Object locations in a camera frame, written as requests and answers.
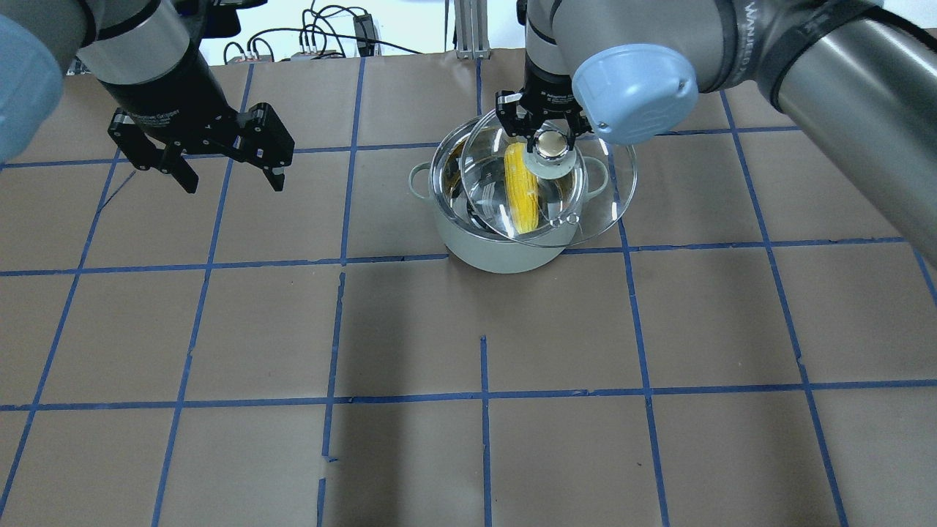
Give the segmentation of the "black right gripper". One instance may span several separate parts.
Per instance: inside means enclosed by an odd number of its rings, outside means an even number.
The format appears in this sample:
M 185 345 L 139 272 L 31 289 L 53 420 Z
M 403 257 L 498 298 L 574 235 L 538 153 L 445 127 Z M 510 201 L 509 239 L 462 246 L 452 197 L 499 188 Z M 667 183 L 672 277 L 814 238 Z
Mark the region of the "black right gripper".
M 495 116 L 509 137 L 532 153 L 543 125 L 548 120 L 568 124 L 567 149 L 593 129 L 572 90 L 572 78 L 544 70 L 533 62 L 524 63 L 524 86 L 518 92 L 501 90 L 495 96 Z

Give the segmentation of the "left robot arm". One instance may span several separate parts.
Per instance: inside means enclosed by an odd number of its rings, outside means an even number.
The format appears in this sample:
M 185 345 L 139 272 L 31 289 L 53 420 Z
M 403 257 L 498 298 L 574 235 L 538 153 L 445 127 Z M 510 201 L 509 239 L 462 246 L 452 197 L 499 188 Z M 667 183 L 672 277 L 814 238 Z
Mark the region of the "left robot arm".
M 19 157 L 56 110 L 79 60 L 116 101 L 107 133 L 138 169 L 172 176 L 187 193 L 186 154 L 224 154 L 283 190 L 295 141 L 272 105 L 228 104 L 200 51 L 234 36 L 255 1 L 4 1 L 2 160 Z

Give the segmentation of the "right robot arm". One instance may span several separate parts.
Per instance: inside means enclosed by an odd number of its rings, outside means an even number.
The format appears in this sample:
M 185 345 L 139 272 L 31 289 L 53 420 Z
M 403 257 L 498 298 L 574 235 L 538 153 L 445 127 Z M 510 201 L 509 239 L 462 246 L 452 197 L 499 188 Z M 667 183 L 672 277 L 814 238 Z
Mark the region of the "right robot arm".
M 936 254 L 935 37 L 879 1 L 519 1 L 507 133 L 561 119 L 643 143 L 699 94 L 753 81 L 927 261 Z

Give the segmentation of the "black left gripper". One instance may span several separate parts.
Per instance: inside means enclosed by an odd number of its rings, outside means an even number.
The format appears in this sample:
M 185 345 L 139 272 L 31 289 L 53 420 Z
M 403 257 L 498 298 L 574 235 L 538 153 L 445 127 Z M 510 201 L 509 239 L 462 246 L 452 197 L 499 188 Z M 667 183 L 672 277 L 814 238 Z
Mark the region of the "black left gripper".
M 161 141 L 192 154 L 223 153 L 268 169 L 272 190 L 284 190 L 284 167 L 294 159 L 294 138 L 269 103 L 255 104 L 244 113 L 232 108 L 196 45 L 188 45 L 179 62 L 153 80 L 104 81 L 103 86 L 138 127 L 120 130 L 114 139 L 137 167 L 157 167 L 163 154 L 154 141 Z M 197 193 L 200 178 L 183 157 L 168 161 L 166 173 L 186 193 Z

